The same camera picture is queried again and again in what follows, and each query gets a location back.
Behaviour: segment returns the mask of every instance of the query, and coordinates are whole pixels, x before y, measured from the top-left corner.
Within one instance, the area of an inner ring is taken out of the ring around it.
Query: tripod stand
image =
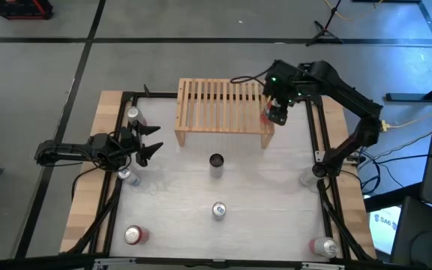
[[[328,31],[329,23],[331,23],[331,20],[333,20],[333,17],[335,16],[336,11],[338,11],[338,7],[339,7],[340,3],[341,3],[341,0],[337,0],[336,6],[334,6],[331,9],[331,16],[329,17],[328,22],[326,23],[326,26],[323,27],[323,25],[320,22],[314,21],[314,24],[316,24],[316,26],[319,28],[319,33],[317,33],[308,43],[306,43],[306,47],[309,47],[309,46],[315,44],[316,42],[318,42],[318,40],[323,41],[323,39],[320,38],[322,36],[331,36],[334,38],[334,41],[336,43],[338,43],[338,44],[343,43],[343,41],[339,37],[336,37],[333,33]]]

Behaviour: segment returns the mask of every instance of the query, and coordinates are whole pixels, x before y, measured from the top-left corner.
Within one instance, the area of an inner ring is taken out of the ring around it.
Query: white tabletop
[[[149,125],[161,129],[143,142],[164,142],[138,167],[139,186],[123,184],[112,238],[111,256],[188,259],[325,261],[308,249],[324,236],[320,201],[299,184],[313,165],[308,116],[303,103],[276,126],[266,150],[260,136],[187,133],[180,148],[174,134],[176,99],[138,100]],[[224,157],[219,179],[209,175],[209,156]],[[223,220],[212,205],[226,205]],[[145,244],[129,245],[130,225],[150,231]]]

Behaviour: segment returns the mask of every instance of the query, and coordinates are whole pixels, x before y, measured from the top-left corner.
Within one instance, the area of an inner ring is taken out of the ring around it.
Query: wooden rack
[[[275,126],[260,121],[267,103],[262,93],[263,87],[254,81],[180,79],[174,128],[179,145],[184,146],[186,132],[260,134],[265,149]]]

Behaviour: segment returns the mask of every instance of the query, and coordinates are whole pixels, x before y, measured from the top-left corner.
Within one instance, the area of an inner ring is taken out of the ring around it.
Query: red device
[[[8,20],[48,20],[52,15],[48,0],[0,0],[0,16]]]

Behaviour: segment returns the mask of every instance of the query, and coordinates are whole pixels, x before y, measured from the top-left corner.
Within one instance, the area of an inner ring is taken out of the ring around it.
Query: wooden slatted shelf
[[[257,82],[180,79],[174,127],[179,145],[185,145],[186,132],[260,134],[265,149],[275,134],[273,123],[260,121],[266,102]]]

